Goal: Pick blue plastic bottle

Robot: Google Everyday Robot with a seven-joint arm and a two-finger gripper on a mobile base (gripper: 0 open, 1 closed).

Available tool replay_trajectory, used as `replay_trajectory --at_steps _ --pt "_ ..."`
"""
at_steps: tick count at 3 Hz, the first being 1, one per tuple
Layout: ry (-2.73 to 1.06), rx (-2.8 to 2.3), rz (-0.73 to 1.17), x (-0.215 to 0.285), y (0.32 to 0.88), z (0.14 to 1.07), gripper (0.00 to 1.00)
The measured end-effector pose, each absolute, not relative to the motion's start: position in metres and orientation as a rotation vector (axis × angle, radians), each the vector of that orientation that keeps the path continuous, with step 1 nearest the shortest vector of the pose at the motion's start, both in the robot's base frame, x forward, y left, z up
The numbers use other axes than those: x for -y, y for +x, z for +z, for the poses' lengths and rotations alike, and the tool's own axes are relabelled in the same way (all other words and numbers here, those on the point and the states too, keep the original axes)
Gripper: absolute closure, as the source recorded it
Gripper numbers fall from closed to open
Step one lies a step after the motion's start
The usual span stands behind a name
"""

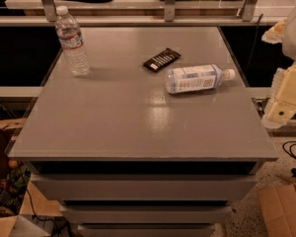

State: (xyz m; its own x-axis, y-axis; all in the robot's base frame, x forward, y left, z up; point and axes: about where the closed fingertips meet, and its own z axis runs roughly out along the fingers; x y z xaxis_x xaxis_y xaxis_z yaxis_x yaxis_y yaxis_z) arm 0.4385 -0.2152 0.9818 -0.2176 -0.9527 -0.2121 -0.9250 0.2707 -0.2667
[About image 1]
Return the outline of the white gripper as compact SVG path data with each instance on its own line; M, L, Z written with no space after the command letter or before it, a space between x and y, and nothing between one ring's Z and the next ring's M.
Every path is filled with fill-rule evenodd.
M296 7L261 37L267 43L281 43L283 53L295 60L287 69L278 68L271 84L271 95L261 123L269 129L286 125L296 114Z

